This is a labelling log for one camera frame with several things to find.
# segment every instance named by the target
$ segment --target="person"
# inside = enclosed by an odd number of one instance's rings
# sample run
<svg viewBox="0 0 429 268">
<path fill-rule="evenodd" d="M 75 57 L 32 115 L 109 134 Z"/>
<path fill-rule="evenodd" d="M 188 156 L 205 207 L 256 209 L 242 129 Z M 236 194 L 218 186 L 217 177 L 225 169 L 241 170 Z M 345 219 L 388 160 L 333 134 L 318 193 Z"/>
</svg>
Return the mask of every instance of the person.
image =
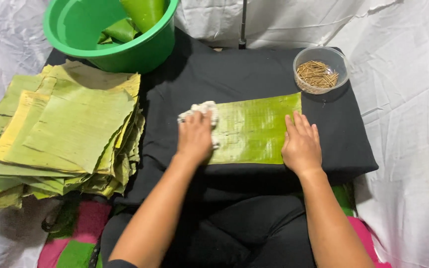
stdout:
<svg viewBox="0 0 429 268">
<path fill-rule="evenodd" d="M 197 168 L 212 152 L 210 119 L 210 112 L 205 116 L 196 112 L 179 124 L 177 152 L 158 184 L 123 230 L 110 254 L 107 268 L 160 267 L 176 233 L 190 181 Z M 301 182 L 310 241 L 310 246 L 306 243 L 308 252 L 313 253 L 313 259 L 319 268 L 376 267 L 337 203 L 327 175 L 322 170 L 317 126 L 310 125 L 306 116 L 298 112 L 293 113 L 293 119 L 286 115 L 285 142 L 281 154 L 284 164 Z M 279 250 L 278 247 L 270 254 L 277 252 L 286 255 L 295 245 L 291 247 L 284 250 Z M 308 254 L 301 255 L 308 259 Z"/>
</svg>

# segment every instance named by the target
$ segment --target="white backdrop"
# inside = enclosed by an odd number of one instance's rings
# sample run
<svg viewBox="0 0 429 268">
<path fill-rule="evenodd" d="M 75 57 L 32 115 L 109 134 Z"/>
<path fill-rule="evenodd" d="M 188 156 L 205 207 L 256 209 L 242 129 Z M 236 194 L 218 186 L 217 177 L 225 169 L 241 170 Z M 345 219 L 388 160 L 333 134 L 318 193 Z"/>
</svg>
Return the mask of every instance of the white backdrop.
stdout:
<svg viewBox="0 0 429 268">
<path fill-rule="evenodd" d="M 210 44 L 237 46 L 242 0 L 180 2 L 177 26 Z M 349 58 L 380 166 L 356 185 L 359 216 L 382 260 L 429 268 L 429 0 L 248 3 L 248 47 L 330 45 Z M 37 73 L 51 50 L 41 30 L 46 4 L 0 0 L 0 99 L 14 74 Z M 12 267 L 35 267 L 39 248 L 0 237 L 0 259 L 24 259 L 6 261 Z"/>
</svg>

